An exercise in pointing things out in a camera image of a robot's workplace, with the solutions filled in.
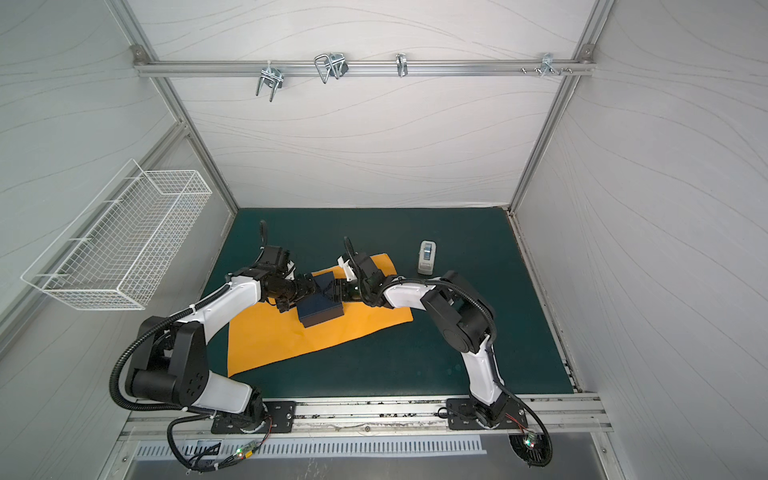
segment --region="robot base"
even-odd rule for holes
[[[293,429],[293,413],[296,411],[296,402],[264,402],[265,416],[272,417],[272,433],[289,433]],[[210,432],[214,435],[225,435],[227,433],[240,433],[243,435],[252,435],[256,433],[266,433],[268,425],[265,425],[255,432],[243,432],[232,422],[232,418],[218,415],[214,418],[214,423],[210,427]]]
[[[445,401],[448,408],[448,428],[451,430],[488,430],[480,424],[475,413],[475,405],[472,399],[448,399]],[[497,429],[519,429],[518,424],[507,418],[509,414],[512,418],[520,422],[524,427],[528,427],[528,420],[525,418],[523,407],[512,399],[508,399],[500,414]]]

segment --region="white wall panel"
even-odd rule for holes
[[[162,60],[570,58],[593,0],[130,0]]]
[[[99,0],[0,4],[0,312],[19,275],[174,123]]]
[[[518,212],[629,478],[768,477],[766,25],[617,2]]]
[[[186,140],[155,169],[198,170],[212,185]],[[128,414],[107,389],[115,360],[147,317],[200,298],[231,220],[214,191],[145,311],[48,301],[0,362],[3,478],[96,478]]]
[[[163,60],[570,58],[593,0],[130,0]],[[242,207],[509,202],[557,83],[537,78],[174,80]]]
[[[241,207],[509,202],[549,110],[549,78],[175,79]]]
[[[174,119],[102,0],[2,2],[0,45],[2,311],[19,274]],[[205,175],[188,145],[160,167]],[[108,395],[112,364],[147,316],[198,298],[228,218],[214,194],[145,312],[45,304],[0,361],[0,477],[98,475],[127,417]]]

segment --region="ventilation grille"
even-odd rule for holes
[[[226,458],[251,438],[223,440],[219,455],[204,458]],[[189,457],[215,445],[219,440],[179,442],[179,449]],[[439,457],[447,455],[485,455],[480,435],[376,436],[368,438],[325,437],[301,439],[269,439],[251,458],[322,458],[322,457]],[[173,460],[163,440],[143,440],[136,460]]]

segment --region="small white device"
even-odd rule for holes
[[[419,266],[416,271],[422,275],[432,275],[432,271],[435,269],[435,250],[437,246],[435,242],[430,240],[424,240],[422,247],[419,249]]]

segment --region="aluminum rail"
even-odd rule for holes
[[[517,427],[500,425],[494,430],[457,431],[448,428],[448,420],[437,416],[449,396],[413,397],[340,397],[294,399],[296,413],[291,433],[280,437],[349,436],[349,435],[454,435],[515,433]],[[536,412],[549,432],[612,432],[600,397],[594,393],[563,395],[520,395]],[[131,412],[119,439],[121,441],[164,439],[168,422],[182,412]],[[176,428],[186,438],[212,439],[232,435],[210,433],[210,420],[189,422]],[[536,422],[528,418],[528,426],[538,431]]]
[[[144,31],[141,29],[141,26],[136,19],[136,15],[134,15],[127,0],[104,1],[106,2],[107,7],[111,10],[120,29],[125,34],[125,38],[131,43],[132,46],[130,50],[131,54],[134,56],[134,61],[137,55],[144,55],[148,61],[157,58],[157,54],[152,48],[147,36],[144,34]],[[136,51],[136,49],[133,48],[133,45],[142,45],[141,50]],[[179,99],[178,94],[174,90],[174,86],[165,78],[153,78],[152,82],[155,84],[155,87],[157,87],[157,90],[160,92],[161,97],[173,116],[179,122],[187,125],[189,139],[195,154],[200,158],[200,162],[210,175],[211,180],[214,181],[214,185],[224,199],[224,202],[227,204],[227,208],[229,208],[232,214],[236,214],[240,209],[237,205],[237,200],[235,200],[232,191],[227,185],[227,181],[224,180],[224,176],[221,174],[221,171],[219,171],[219,167],[214,162],[213,157],[211,157],[205,143],[203,143],[200,138],[200,132],[197,131],[187,109],[181,103],[181,99]]]
[[[348,61],[344,77],[397,77],[395,60]],[[313,61],[271,61],[286,77],[318,77]],[[595,64],[553,60],[550,76],[592,75]],[[140,77],[259,77],[267,61],[149,61],[134,65]],[[541,60],[408,60],[409,77],[539,76]]]
[[[595,45],[600,38],[600,33],[603,31],[605,22],[608,15],[611,13],[611,7],[614,5],[614,0],[596,0],[592,7],[592,12],[587,20],[587,25],[584,27],[584,31],[581,33],[581,39],[576,46],[574,52],[574,58],[592,58],[595,50]],[[520,203],[523,201],[525,191],[528,189],[528,185],[531,183],[533,174],[538,167],[541,158],[544,156],[544,152],[549,146],[549,142],[554,135],[555,128],[560,123],[560,119],[565,113],[565,108],[568,106],[568,102],[571,100],[574,92],[576,91],[576,85],[578,85],[581,77],[564,78],[560,83],[558,92],[554,96],[552,106],[549,108],[549,114],[544,122],[544,126],[541,128],[541,132],[536,139],[533,150],[531,151],[528,162],[523,168],[523,173],[520,176],[518,186],[515,188],[515,193],[509,202],[508,211],[514,214],[520,207]]]

